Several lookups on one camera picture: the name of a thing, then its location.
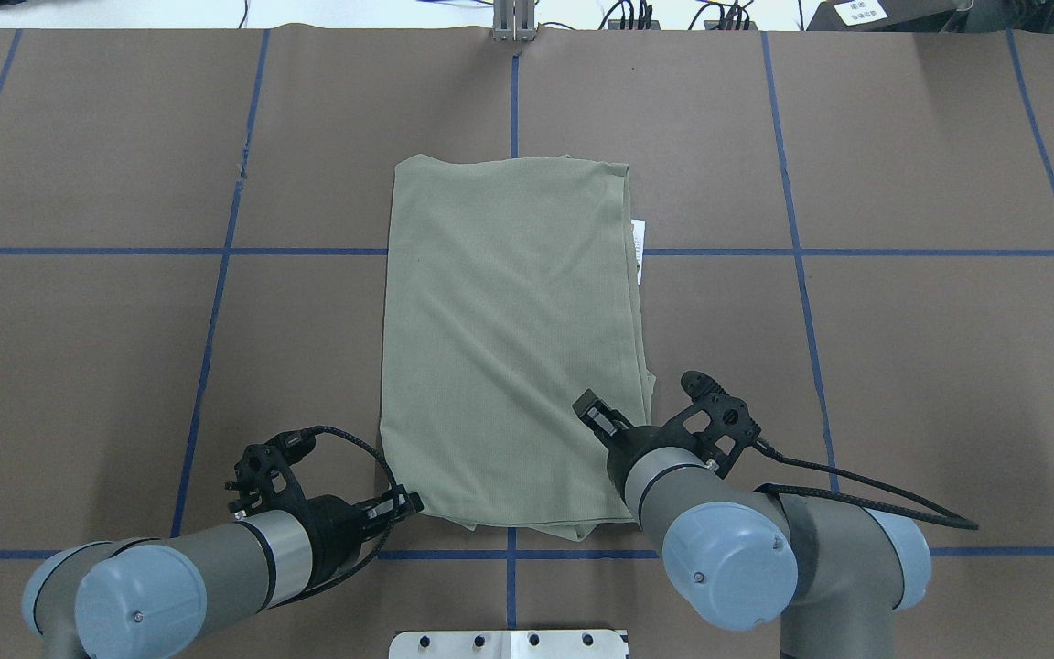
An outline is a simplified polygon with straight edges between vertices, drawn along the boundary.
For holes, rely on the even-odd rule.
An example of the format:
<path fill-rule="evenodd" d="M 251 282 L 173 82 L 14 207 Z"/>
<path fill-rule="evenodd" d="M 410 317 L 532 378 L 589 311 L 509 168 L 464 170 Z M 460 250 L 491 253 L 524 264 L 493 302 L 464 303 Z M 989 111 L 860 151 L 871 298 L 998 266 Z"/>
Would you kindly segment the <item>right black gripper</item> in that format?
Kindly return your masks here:
<path fill-rule="evenodd" d="M 702 467 L 702 460 L 697 456 L 697 438 L 682 427 L 635 427 L 591 389 L 575 399 L 573 412 L 583 426 L 593 431 L 599 442 L 604 442 L 609 451 L 607 473 L 614 485 L 626 485 L 636 464 L 661 449 L 678 449 L 687 454 L 691 466 Z"/>

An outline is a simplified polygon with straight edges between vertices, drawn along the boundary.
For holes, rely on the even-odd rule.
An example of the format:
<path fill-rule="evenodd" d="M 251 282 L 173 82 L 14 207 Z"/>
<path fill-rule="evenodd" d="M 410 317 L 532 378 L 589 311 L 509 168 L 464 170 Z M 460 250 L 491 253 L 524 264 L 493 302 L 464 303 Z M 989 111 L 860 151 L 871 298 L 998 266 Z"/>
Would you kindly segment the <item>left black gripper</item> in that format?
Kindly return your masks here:
<path fill-rule="evenodd" d="M 319 587 L 354 566 L 368 534 L 380 534 L 425 508 L 419 493 L 390 489 L 360 503 L 334 495 L 305 501 L 302 525 L 311 545 L 309 587 Z"/>

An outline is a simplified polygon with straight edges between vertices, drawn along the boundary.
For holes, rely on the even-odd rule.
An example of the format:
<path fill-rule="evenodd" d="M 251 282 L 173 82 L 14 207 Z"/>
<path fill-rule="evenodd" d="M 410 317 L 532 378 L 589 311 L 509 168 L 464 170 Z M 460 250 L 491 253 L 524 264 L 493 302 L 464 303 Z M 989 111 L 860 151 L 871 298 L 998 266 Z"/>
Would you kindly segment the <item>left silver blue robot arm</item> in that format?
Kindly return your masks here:
<path fill-rule="evenodd" d="M 95 541 L 50 556 L 20 610 L 46 658 L 171 658 L 204 635 L 333 589 L 360 571 L 365 543 L 422 512 L 402 485 L 356 504 L 326 495 L 305 523 L 281 509 L 237 513 L 200 534 Z"/>

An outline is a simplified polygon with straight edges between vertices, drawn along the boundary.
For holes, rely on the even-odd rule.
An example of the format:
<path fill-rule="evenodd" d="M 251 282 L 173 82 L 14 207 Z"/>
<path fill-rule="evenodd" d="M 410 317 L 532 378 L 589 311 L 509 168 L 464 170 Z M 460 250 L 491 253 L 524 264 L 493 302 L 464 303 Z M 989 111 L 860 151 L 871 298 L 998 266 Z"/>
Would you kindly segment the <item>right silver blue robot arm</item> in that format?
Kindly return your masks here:
<path fill-rule="evenodd" d="M 716 387 L 660 427 L 632 425 L 591 391 L 573 409 L 700 618 L 729 631 L 777 621 L 782 658 L 894 656 L 896 613 L 924 600 L 933 571 L 912 518 L 831 491 L 733 487 L 725 474 L 760 430 L 743 400 Z"/>

